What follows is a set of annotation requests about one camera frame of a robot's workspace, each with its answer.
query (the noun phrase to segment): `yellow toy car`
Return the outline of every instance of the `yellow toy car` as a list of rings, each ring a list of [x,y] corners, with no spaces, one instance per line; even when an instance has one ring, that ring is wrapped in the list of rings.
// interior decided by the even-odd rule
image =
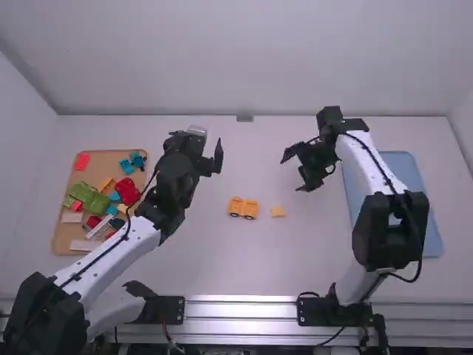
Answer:
[[[239,217],[243,211],[243,204],[245,200],[241,197],[232,197],[228,204],[228,213],[232,217]]]
[[[254,220],[258,217],[259,204],[256,200],[246,200],[243,205],[243,212],[241,215],[247,220]]]

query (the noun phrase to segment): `red toy block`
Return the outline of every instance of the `red toy block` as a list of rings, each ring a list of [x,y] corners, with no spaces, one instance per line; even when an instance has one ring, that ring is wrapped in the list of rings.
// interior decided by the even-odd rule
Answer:
[[[115,234],[117,231],[111,231],[110,233],[107,234],[105,237],[105,240],[109,239],[113,234]]]
[[[82,202],[81,201],[75,201],[71,205],[71,210],[76,211],[76,212],[82,211]]]
[[[85,170],[89,162],[90,155],[82,153],[77,156],[77,161],[75,162],[76,170]]]
[[[135,183],[129,177],[118,181],[115,184],[115,191],[121,197],[121,200],[126,206],[131,206],[140,198],[140,191],[136,188]]]
[[[95,228],[100,222],[102,221],[102,219],[100,217],[97,217],[97,216],[90,216],[89,219],[87,220],[86,224],[88,225],[88,227],[90,227],[91,229]]]

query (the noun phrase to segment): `small yellow block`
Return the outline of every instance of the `small yellow block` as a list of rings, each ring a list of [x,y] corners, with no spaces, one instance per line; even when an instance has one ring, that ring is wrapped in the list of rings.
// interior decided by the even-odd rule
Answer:
[[[123,203],[121,203],[120,205],[117,206],[118,211],[120,211],[121,213],[124,213],[124,214],[126,214],[126,209],[127,208],[128,207],[126,205],[124,205]]]
[[[284,209],[284,206],[274,206],[271,209],[271,215],[273,217],[286,217],[286,211]]]
[[[108,189],[110,186],[115,184],[115,180],[113,180],[111,177],[106,178],[100,186],[98,187],[98,191],[102,192],[105,189]]]

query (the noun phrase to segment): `green lego plate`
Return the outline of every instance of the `green lego plate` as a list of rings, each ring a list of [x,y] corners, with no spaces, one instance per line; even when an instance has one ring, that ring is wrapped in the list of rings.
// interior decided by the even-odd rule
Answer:
[[[99,216],[105,214],[109,206],[110,199],[100,192],[93,192],[91,198],[84,202],[84,208],[87,211],[98,214]]]
[[[86,202],[88,201],[94,192],[97,192],[97,189],[81,181],[80,183],[75,183],[69,190],[69,195],[75,198],[76,200]]]

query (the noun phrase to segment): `blue mat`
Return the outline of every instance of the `blue mat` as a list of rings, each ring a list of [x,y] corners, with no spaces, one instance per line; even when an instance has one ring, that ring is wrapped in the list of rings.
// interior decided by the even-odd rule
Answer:
[[[392,172],[401,180],[412,192],[423,191],[422,177],[419,173],[417,163],[408,152],[380,152],[381,157],[391,168]],[[350,207],[350,216],[352,225],[360,213],[361,205],[365,196],[360,193],[352,174],[348,167],[343,166],[343,179],[345,182],[345,191],[347,192],[348,206]],[[437,223],[435,222],[434,212],[430,206],[429,219],[427,222],[426,240],[423,246],[424,257],[439,257],[443,255],[442,237],[438,233]]]

